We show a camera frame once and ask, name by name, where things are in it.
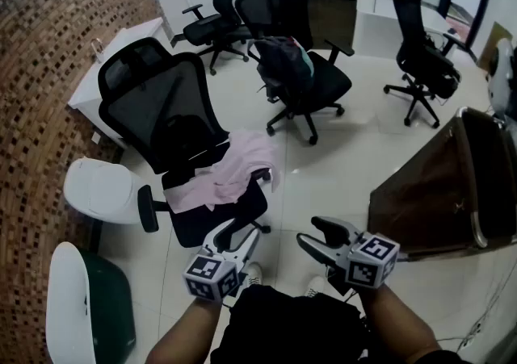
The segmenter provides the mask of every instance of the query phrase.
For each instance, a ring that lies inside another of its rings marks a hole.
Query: backpack
[[[251,52],[255,46],[260,58]],[[263,37],[248,42],[248,56],[257,62],[257,71],[270,99],[298,98],[314,84],[314,65],[307,52],[292,37]]]

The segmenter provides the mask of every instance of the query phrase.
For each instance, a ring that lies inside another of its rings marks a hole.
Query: forearm
[[[440,349],[432,329],[386,285],[359,293],[366,317],[388,349],[408,364]]]
[[[195,299],[179,321],[154,346],[146,364],[198,364],[210,352],[221,305]]]

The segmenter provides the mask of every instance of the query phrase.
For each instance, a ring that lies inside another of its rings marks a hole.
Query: sneaker
[[[257,262],[250,263],[246,273],[246,288],[249,288],[252,285],[262,285],[262,268]]]
[[[307,290],[305,291],[304,296],[307,296],[309,298],[313,298],[316,296],[318,292],[323,292],[323,289],[325,288],[325,279],[321,276],[315,276],[312,278],[309,282],[309,285],[307,286]]]

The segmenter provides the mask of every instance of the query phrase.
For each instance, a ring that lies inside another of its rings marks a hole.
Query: black office chair
[[[309,51],[313,47],[307,0],[237,0],[235,6],[254,38],[292,36],[305,50]],[[275,133],[272,125],[279,120],[303,115],[312,133],[309,143],[316,144],[317,132],[310,114],[324,107],[337,108],[338,115],[345,112],[336,101],[351,88],[352,83],[334,66],[334,62],[339,52],[352,56],[354,50],[345,44],[337,45],[328,40],[326,42],[332,47],[329,60],[315,52],[309,52],[314,64],[314,84],[311,90],[302,92],[299,87],[292,86],[288,78],[275,76],[284,85],[276,95],[285,104],[285,109],[267,123],[267,133],[270,136]],[[269,101],[275,103],[273,98],[269,98]]]
[[[210,61],[210,74],[215,76],[216,70],[213,68],[220,52],[232,52],[242,56],[244,61],[248,61],[249,57],[232,47],[231,44],[241,41],[243,44],[251,38],[248,29],[241,25],[241,19],[233,8],[233,0],[213,0],[213,6],[219,14],[210,15],[204,18],[200,13],[203,4],[191,6],[183,11],[184,14],[193,11],[199,19],[195,23],[187,25],[183,29],[185,38],[194,45],[211,44],[212,47],[207,48],[199,53],[200,56],[213,52]]]
[[[213,113],[203,62],[192,52],[171,56],[157,40],[144,38],[121,49],[99,71],[101,119],[132,144],[154,173],[163,174],[163,189],[194,177],[195,168],[218,162],[229,147],[225,132]],[[223,237],[229,248],[231,233],[247,224],[263,232],[270,227],[255,220],[267,210],[256,178],[236,203],[205,206],[175,214],[165,202],[155,202],[150,186],[138,191],[138,209],[146,232],[158,230],[156,211],[168,211],[181,246],[203,244],[211,230],[226,220],[236,221]]]
[[[390,90],[395,90],[413,97],[410,110],[404,118],[406,126],[411,125],[411,113],[416,103],[421,102],[435,118],[432,127],[437,128],[439,126],[438,116],[427,102],[426,97],[432,100],[435,96],[450,98],[454,94],[461,82],[461,75],[445,56],[454,44],[465,51],[466,47],[449,34],[443,34],[443,37],[448,39],[443,51],[435,47],[433,40],[423,27],[421,1],[393,0],[404,38],[397,54],[397,63],[401,70],[406,72],[402,79],[409,85],[407,87],[387,85],[384,91],[387,94]],[[411,80],[408,74],[413,76],[414,80]]]

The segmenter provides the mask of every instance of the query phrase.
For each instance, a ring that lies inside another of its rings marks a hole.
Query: tiled floor
[[[456,52],[453,60],[463,81],[445,105],[433,102],[442,124],[457,107],[485,111],[489,106],[483,72],[462,52]],[[301,295],[313,275],[324,273],[324,268],[296,243],[299,231],[320,236],[310,224],[311,216],[337,216],[365,228],[370,191],[436,133],[422,107],[417,107],[412,127],[404,126],[409,100],[384,94],[384,84],[402,83],[402,73],[394,61],[339,56],[337,66],[353,82],[342,100],[345,115],[336,118],[331,111],[323,111],[314,116],[320,136],[314,147],[304,140],[308,128],[303,120],[280,125],[272,138],[280,151],[282,182],[274,194],[269,185],[264,185],[269,208],[262,221],[273,231],[262,237],[254,258],[264,268],[266,284],[290,295]],[[263,91],[257,93],[262,82],[255,64],[223,54],[216,67],[217,75],[208,75],[208,87],[221,126],[263,131],[280,105],[268,103]],[[155,198],[162,196],[160,178],[138,153],[129,149],[122,163],[149,182]],[[101,239],[100,254],[119,265],[131,284],[137,348],[130,362],[135,363],[145,361],[159,337],[192,301],[181,273],[196,249],[179,246],[168,215],[161,216],[159,223],[160,230],[154,234],[146,234],[140,225],[107,224]],[[457,338],[463,337],[485,311],[515,259],[517,248],[508,248],[477,257],[398,264],[389,285],[431,325],[438,339],[455,338],[441,342],[445,348],[456,349],[460,344]],[[329,287],[326,292],[337,296]],[[464,358],[482,362],[515,325],[515,295],[517,273],[488,315],[482,333],[461,352]],[[357,297],[352,303],[360,306]],[[228,322],[229,313],[224,310],[214,347]]]

